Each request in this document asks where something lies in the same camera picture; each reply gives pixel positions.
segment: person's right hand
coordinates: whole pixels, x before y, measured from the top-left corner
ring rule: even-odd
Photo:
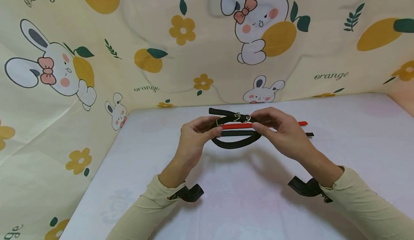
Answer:
[[[288,158],[298,160],[302,156],[318,151],[291,115],[273,107],[267,107],[256,110],[251,116],[259,121],[259,123],[253,123],[254,130],[267,137],[276,149]]]

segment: red strap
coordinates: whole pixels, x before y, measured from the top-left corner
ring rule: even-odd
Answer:
[[[300,126],[308,125],[307,122],[298,122]],[[224,124],[221,127],[223,129],[249,129],[252,127],[253,123],[232,123],[232,124]]]

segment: rabbit ear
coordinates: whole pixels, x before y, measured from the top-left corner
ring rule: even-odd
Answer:
[[[284,88],[284,85],[285,85],[285,82],[284,82],[283,80],[279,80],[279,81],[276,81],[276,82],[272,85],[272,87],[270,87],[270,89],[271,89],[273,92],[276,92],[277,90],[282,90],[282,89]]]
[[[265,76],[258,76],[254,80],[253,88],[263,88],[266,83],[266,77]]]
[[[122,100],[122,95],[120,93],[114,94],[114,103],[115,105],[120,104]]]
[[[245,1],[246,0],[221,0],[221,12],[226,16],[230,16],[234,11],[242,9]]]
[[[49,46],[50,42],[34,24],[29,20],[23,19],[20,22],[20,29],[30,43],[35,45],[39,50],[46,52],[46,48]]]
[[[39,63],[18,57],[6,62],[5,71],[10,80],[25,88],[37,86],[39,76],[43,73]]]
[[[114,112],[114,107],[112,107],[112,105],[108,101],[105,102],[105,109],[112,116],[112,112]]]

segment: black collar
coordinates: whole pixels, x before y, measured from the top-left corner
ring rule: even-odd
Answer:
[[[239,112],[236,113],[236,112],[231,112],[231,111],[226,111],[226,110],[218,110],[218,109],[210,108],[209,114],[224,116],[216,120],[216,122],[213,123],[213,125],[211,125],[211,129],[217,126],[221,126],[225,123],[232,123],[232,122],[256,123],[258,122],[255,118],[251,117],[250,115],[240,114]],[[214,142],[214,144],[218,145],[221,148],[235,149],[235,148],[240,148],[240,147],[245,147],[247,145],[250,145],[251,143],[258,140],[260,137],[261,135],[255,131],[252,136],[248,137],[247,139],[242,139],[240,141],[223,142],[223,141],[218,140],[217,138],[213,138],[212,142]]]

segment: yellow flower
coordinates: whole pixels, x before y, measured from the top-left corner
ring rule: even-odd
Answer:
[[[414,78],[414,60],[405,63],[400,69],[395,71],[392,76],[398,76],[403,81],[410,81]]]
[[[183,19],[179,15],[171,18],[172,27],[170,28],[170,35],[172,38],[177,38],[178,45],[184,45],[187,41],[196,39],[196,34],[193,32],[196,24],[193,19]]]
[[[329,96],[335,96],[335,94],[334,93],[323,93],[321,95],[314,96],[314,97],[329,97]]]
[[[194,88],[197,90],[209,90],[214,81],[208,78],[207,74],[201,74],[200,77],[194,78],[194,83]]]
[[[90,149],[85,148],[84,150],[79,151],[75,150],[69,154],[69,161],[66,164],[66,170],[73,170],[73,174],[78,175],[82,173],[85,168],[92,162],[92,156],[89,155]]]
[[[173,107],[173,105],[170,103],[159,103],[157,106],[160,108]]]
[[[47,234],[45,235],[45,240],[58,240],[63,230],[65,230],[66,226],[68,225],[68,223],[69,219],[65,219],[64,221],[60,222],[55,228],[47,232]]]
[[[16,134],[16,131],[9,126],[1,126],[0,120],[0,151],[6,147],[5,139],[11,139]]]

